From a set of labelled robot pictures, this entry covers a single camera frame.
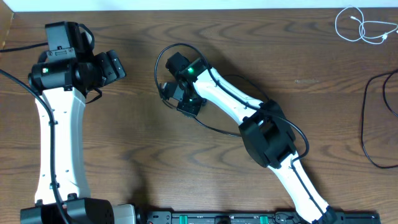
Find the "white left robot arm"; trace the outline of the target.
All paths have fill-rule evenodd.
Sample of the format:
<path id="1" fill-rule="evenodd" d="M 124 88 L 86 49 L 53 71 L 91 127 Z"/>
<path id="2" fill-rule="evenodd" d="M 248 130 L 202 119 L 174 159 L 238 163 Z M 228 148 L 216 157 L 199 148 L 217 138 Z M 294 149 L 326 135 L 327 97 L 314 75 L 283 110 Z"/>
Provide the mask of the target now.
<path id="1" fill-rule="evenodd" d="M 45 26 L 49 49 L 32 67 L 29 85 L 40 118 L 40 176 L 35 205 L 21 223 L 136 223 L 131 204 L 91 197 L 83 158 L 83 115 L 90 91 L 124 78 L 113 50 L 94 54 L 92 32 L 76 22 Z"/>

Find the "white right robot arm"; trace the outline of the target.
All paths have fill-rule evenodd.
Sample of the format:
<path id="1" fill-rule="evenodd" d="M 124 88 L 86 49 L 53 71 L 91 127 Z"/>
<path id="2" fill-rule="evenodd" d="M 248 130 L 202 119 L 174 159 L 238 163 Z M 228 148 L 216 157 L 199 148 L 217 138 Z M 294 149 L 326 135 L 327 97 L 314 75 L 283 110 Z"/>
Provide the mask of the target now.
<path id="1" fill-rule="evenodd" d="M 165 67 L 176 82 L 165 83 L 162 93 L 166 100 L 178 100 L 178 111 L 195 118 L 207 101 L 214 103 L 238 124 L 252 159 L 280 180 L 300 218 L 309 223 L 336 221 L 335 211 L 317 192 L 300 163 L 294 144 L 298 129 L 286 120 L 275 101 L 263 102 L 243 93 L 201 58 L 190 62 L 177 52 Z"/>

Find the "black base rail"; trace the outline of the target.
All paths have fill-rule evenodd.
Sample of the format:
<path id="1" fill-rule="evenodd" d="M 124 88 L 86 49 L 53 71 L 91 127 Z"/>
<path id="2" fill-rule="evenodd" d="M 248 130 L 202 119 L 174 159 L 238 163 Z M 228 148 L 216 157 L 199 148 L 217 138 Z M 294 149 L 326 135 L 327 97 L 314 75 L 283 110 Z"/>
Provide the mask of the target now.
<path id="1" fill-rule="evenodd" d="M 138 214 L 136 222 L 142 224 L 308 224 L 308 221 L 295 212 L 178 213 L 167 210 Z M 381 219 L 377 213 L 335 212 L 326 220 L 315 220 L 314 223 L 381 224 Z"/>

